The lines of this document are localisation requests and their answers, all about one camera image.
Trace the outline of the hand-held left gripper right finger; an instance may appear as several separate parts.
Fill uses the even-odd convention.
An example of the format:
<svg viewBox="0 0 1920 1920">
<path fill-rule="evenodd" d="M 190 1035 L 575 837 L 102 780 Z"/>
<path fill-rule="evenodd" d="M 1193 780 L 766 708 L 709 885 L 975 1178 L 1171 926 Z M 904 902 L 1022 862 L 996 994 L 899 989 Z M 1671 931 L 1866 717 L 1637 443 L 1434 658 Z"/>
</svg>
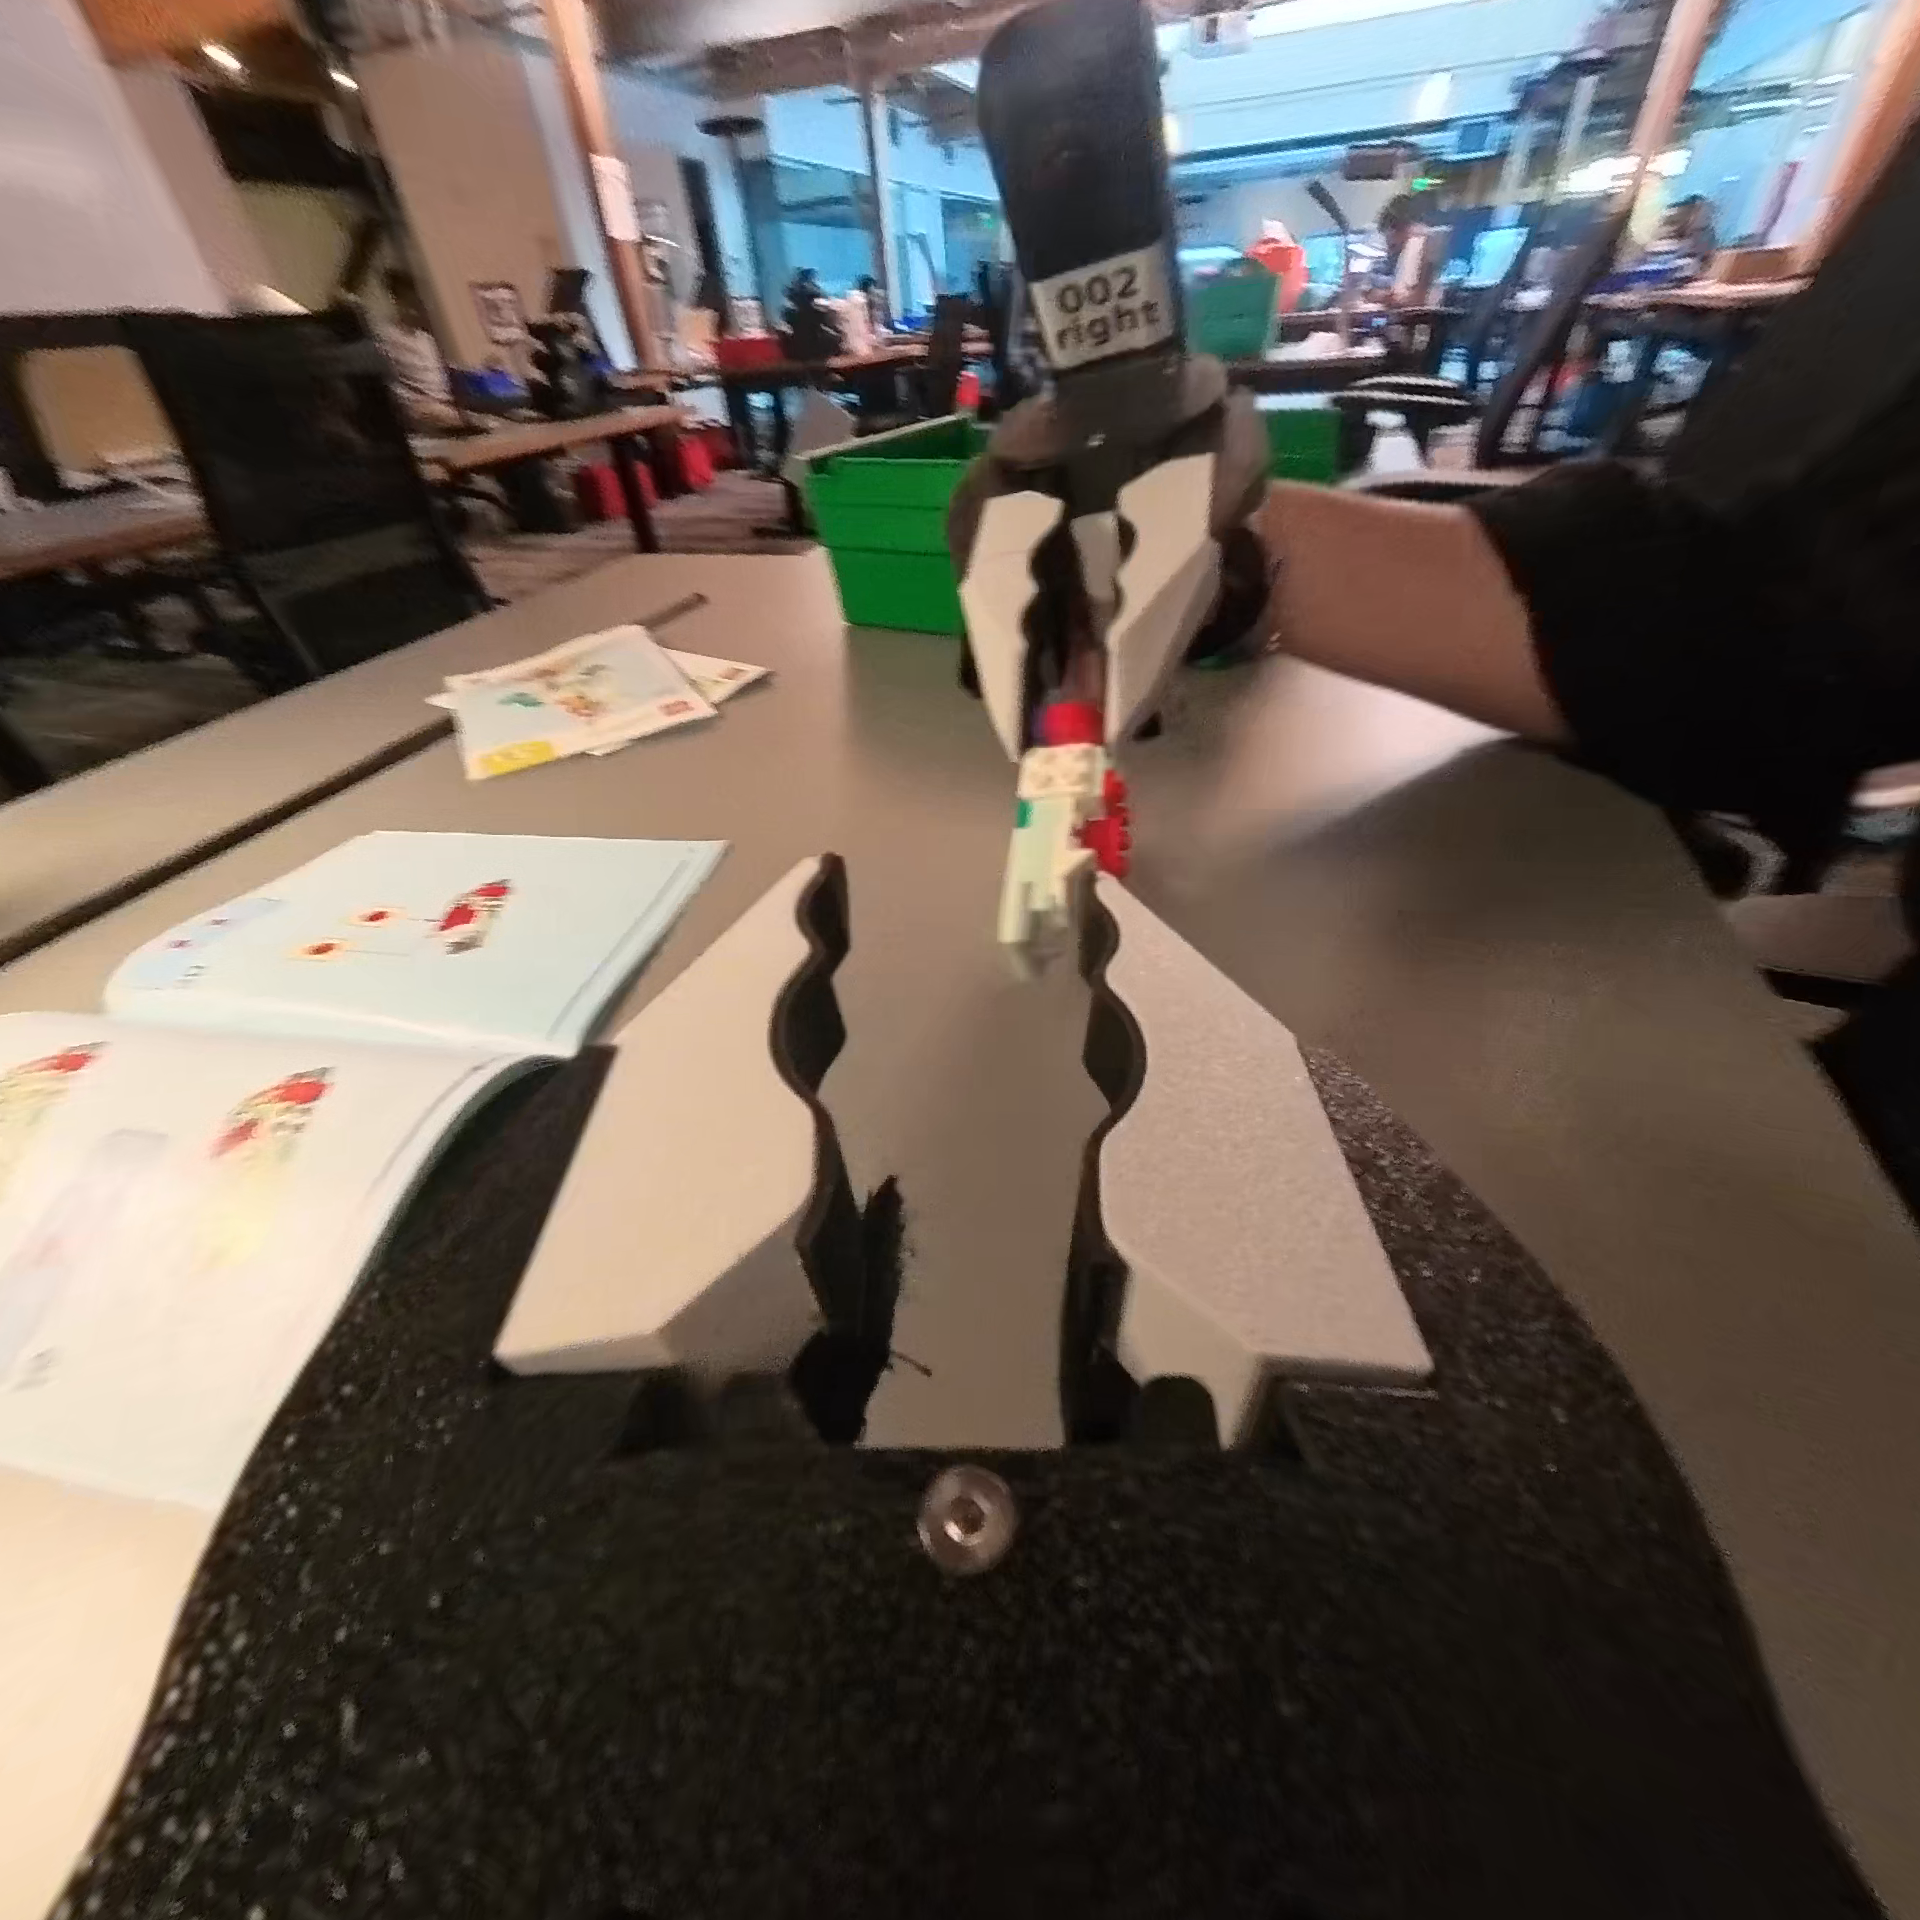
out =
<svg viewBox="0 0 1920 1920">
<path fill-rule="evenodd" d="M 1285 1022 L 1104 877 L 1078 936 L 1104 1099 L 1071 1229 L 1071 1439 L 1166 1382 L 1200 1443 L 1265 1446 L 1295 1385 L 1422 1391 L 1433 1358 Z"/>
</svg>

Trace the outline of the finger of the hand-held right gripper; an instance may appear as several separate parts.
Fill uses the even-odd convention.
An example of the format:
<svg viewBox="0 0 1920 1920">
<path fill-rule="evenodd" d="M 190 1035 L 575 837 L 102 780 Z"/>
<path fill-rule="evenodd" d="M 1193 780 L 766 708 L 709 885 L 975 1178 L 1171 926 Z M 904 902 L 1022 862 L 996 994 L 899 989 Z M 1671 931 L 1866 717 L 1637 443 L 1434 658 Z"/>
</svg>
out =
<svg viewBox="0 0 1920 1920">
<path fill-rule="evenodd" d="M 982 706 L 1019 762 L 1039 712 L 1072 698 L 1087 671 L 1087 585 L 1066 506 L 1025 489 L 989 498 L 957 596 Z"/>
<path fill-rule="evenodd" d="M 1104 741 L 1124 747 L 1161 708 L 1174 669 L 1187 656 L 1220 589 L 1217 527 L 1248 506 L 1220 449 L 1190 450 L 1142 468 L 1117 491 L 1118 558 L 1114 602 L 1100 637 Z"/>
</svg>

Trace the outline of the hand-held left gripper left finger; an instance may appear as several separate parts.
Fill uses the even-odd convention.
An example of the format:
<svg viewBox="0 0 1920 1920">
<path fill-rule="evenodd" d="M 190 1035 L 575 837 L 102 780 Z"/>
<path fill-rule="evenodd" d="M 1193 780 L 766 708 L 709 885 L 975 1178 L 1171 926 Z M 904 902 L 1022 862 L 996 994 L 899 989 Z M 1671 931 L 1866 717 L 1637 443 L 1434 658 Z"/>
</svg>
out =
<svg viewBox="0 0 1920 1920">
<path fill-rule="evenodd" d="M 848 866 L 783 875 L 612 1043 L 492 1358 L 508 1373 L 785 1373 L 885 1350 L 822 1083 L 848 1029 Z"/>
</svg>

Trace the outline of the white red green lego model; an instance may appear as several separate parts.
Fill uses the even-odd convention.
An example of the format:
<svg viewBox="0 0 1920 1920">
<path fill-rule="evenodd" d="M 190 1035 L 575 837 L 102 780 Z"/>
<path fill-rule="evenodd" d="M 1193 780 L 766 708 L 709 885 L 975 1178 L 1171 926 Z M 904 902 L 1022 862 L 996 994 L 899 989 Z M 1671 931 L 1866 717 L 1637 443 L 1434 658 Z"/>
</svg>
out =
<svg viewBox="0 0 1920 1920">
<path fill-rule="evenodd" d="M 1018 762 L 996 912 L 998 946 L 1022 979 L 1036 979 L 1076 942 L 1095 877 L 1126 879 L 1130 858 L 1130 787 L 1108 747 L 1100 703 L 1043 704 L 1036 744 Z"/>
</svg>

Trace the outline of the person's right forearm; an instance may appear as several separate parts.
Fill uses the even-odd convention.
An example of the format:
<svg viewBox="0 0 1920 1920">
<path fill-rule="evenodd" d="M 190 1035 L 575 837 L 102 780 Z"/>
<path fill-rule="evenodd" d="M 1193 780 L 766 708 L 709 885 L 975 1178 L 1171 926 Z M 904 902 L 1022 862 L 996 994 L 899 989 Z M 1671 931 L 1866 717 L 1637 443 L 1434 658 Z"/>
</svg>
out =
<svg viewBox="0 0 1920 1920">
<path fill-rule="evenodd" d="M 1888 163 L 1659 468 L 1472 492 L 1571 755 L 1774 837 L 1917 749 L 1917 187 Z"/>
</svg>

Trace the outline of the green stacked plastic bins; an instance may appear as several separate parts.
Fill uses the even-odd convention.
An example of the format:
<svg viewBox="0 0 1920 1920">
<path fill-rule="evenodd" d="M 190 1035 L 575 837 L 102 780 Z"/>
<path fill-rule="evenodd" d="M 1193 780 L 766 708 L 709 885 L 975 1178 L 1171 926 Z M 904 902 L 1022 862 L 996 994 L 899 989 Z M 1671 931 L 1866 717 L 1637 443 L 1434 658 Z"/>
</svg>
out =
<svg viewBox="0 0 1920 1920">
<path fill-rule="evenodd" d="M 1260 402 L 1260 424 L 1272 480 L 1332 484 L 1353 470 L 1353 438 L 1331 404 Z M 946 515 L 989 439 L 989 426 L 959 414 L 821 449 L 804 461 L 792 489 L 828 549 L 850 628 L 967 637 Z M 1220 543 L 1216 610 L 1187 648 L 1187 664 L 1225 667 L 1258 648 L 1252 630 L 1272 576 L 1274 564 L 1254 558 L 1247 541 Z"/>
</svg>

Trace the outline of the small green crate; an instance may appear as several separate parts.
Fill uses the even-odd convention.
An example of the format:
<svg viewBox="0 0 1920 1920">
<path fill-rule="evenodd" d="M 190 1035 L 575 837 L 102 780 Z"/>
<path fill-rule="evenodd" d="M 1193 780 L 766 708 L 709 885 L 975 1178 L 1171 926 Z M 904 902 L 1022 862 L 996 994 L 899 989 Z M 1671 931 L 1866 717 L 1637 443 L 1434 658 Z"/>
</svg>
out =
<svg viewBox="0 0 1920 1920">
<path fill-rule="evenodd" d="M 1277 315 L 1280 277 L 1252 256 L 1233 256 L 1187 285 L 1187 352 L 1217 362 L 1258 362 Z"/>
</svg>

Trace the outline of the open light blue instruction booklet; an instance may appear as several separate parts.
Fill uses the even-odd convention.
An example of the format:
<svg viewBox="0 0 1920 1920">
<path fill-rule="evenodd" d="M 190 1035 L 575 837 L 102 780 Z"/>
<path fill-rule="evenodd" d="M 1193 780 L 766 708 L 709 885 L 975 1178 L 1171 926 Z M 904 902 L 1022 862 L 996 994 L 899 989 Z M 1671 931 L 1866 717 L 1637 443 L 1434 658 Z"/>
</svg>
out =
<svg viewBox="0 0 1920 1920">
<path fill-rule="evenodd" d="M 5 1014 L 5 1475 L 218 1513 L 451 1138 L 725 852 L 370 833 Z"/>
</svg>

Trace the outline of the wooden desk with robot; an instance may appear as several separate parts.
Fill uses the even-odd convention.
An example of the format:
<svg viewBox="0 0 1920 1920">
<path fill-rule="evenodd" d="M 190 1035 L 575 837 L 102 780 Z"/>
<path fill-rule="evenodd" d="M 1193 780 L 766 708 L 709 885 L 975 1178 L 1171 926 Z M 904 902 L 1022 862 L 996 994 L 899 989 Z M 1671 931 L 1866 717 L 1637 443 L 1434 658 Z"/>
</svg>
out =
<svg viewBox="0 0 1920 1920">
<path fill-rule="evenodd" d="M 492 424 L 464 438 L 409 438 L 417 464 L 442 480 L 512 468 L 550 454 L 604 447 L 617 480 L 623 509 L 639 555 L 662 555 L 659 531 L 639 486 L 639 461 L 659 436 L 680 436 L 698 426 L 682 407 L 620 407 L 606 414 L 571 419 L 527 419 Z"/>
</svg>

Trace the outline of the black mesh office chair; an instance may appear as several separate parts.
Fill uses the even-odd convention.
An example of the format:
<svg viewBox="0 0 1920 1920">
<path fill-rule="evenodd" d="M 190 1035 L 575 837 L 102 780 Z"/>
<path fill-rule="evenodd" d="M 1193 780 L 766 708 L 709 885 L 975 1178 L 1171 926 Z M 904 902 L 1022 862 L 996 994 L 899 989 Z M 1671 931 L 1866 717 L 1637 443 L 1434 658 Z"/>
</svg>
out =
<svg viewBox="0 0 1920 1920">
<path fill-rule="evenodd" d="M 239 661 L 270 694 L 492 611 L 352 309 L 123 315 L 228 581 Z"/>
</svg>

